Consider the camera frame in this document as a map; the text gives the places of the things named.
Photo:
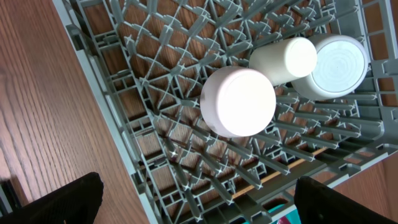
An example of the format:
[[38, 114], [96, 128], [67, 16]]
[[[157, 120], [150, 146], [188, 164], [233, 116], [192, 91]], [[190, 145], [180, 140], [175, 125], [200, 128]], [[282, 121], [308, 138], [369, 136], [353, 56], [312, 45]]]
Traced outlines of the pink upturned bowl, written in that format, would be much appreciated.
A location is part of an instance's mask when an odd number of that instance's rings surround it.
[[271, 123], [276, 96], [262, 73], [244, 67], [217, 69], [203, 84], [200, 111], [206, 125], [226, 138], [252, 136]]

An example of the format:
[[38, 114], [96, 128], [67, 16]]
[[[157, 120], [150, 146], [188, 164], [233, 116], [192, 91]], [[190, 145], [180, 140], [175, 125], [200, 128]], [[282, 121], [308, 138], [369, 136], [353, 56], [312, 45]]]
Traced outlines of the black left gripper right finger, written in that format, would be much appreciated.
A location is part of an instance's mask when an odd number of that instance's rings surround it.
[[305, 224], [397, 224], [309, 176], [297, 179], [294, 204]]

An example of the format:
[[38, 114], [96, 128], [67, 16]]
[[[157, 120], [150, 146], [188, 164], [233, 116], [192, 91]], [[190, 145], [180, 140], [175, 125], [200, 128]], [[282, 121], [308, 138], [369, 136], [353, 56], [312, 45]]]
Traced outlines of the wooden chopstick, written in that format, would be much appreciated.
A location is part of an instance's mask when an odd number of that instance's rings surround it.
[[[321, 152], [324, 152], [325, 150], [327, 150], [327, 147], [323, 147], [323, 148], [321, 148], [321, 149], [317, 149], [317, 150], [316, 150], [315, 152], [313, 152], [312, 154], [313, 154], [314, 156], [317, 156], [318, 154], [320, 154]], [[303, 163], [303, 162], [305, 162], [305, 159], [299, 159], [299, 160], [297, 160], [297, 161], [295, 161], [295, 162], [289, 164], [289, 165], [288, 165], [288, 168], [289, 168], [290, 170], [292, 170], [294, 167], [298, 166], [299, 164], [301, 164], [301, 163]], [[265, 183], [265, 182], [267, 182], [267, 181], [273, 179], [274, 177], [277, 177], [278, 175], [281, 175], [281, 172], [276, 171], [276, 172], [274, 172], [274, 173], [272, 173], [272, 174], [269, 174], [269, 175], [267, 175], [266, 177], [264, 177], [264, 178], [261, 179], [261, 183], [263, 184], [263, 183]], [[242, 196], [243, 194], [247, 193], [248, 191], [252, 190], [253, 188], [254, 188], [254, 187], [253, 187], [252, 185], [247, 186], [247, 187], [245, 187], [245, 188], [243, 188], [243, 189], [237, 191], [235, 194], [233, 194], [233, 195], [232, 195], [232, 198], [235, 199], [235, 198], [237, 198], [237, 197], [240, 197], [240, 196]]]

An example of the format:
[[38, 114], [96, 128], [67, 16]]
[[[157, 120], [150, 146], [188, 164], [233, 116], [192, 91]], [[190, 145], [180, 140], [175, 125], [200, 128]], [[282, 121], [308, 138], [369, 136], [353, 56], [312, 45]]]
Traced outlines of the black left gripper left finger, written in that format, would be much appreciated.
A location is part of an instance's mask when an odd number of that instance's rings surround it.
[[104, 183], [90, 172], [22, 205], [11, 179], [1, 181], [1, 223], [93, 223], [103, 201]]

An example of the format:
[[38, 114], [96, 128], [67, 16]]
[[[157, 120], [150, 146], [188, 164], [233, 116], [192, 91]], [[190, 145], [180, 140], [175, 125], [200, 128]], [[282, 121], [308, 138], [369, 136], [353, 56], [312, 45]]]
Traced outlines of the white paper cup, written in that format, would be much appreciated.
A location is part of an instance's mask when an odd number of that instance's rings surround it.
[[277, 86], [311, 74], [317, 59], [311, 41], [294, 37], [257, 48], [249, 58], [249, 68], [261, 72]]

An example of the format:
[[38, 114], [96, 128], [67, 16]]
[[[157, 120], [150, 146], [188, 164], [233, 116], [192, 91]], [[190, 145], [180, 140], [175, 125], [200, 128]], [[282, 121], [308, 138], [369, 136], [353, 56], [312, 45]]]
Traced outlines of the grey shallow bowl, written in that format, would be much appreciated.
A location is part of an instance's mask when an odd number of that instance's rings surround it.
[[369, 56], [364, 46], [347, 35], [318, 34], [308, 38], [317, 50], [315, 69], [292, 82], [294, 90], [309, 100], [340, 98], [364, 80]]

